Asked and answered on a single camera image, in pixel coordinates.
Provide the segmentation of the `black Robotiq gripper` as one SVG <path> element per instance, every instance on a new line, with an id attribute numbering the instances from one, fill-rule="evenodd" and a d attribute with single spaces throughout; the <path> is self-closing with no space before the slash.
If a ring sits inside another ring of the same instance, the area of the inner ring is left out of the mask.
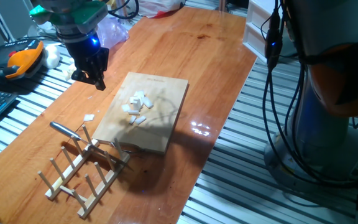
<path id="1" fill-rule="evenodd" d="M 66 43 L 65 46 L 74 59 L 76 67 L 80 69 L 71 74 L 71 79 L 95 85 L 100 91 L 105 90 L 103 73 L 107 69 L 109 49 L 101 46 L 98 34 L 94 33 L 80 42 Z M 86 76 L 86 73 L 95 77 L 95 83 L 92 78 Z"/>

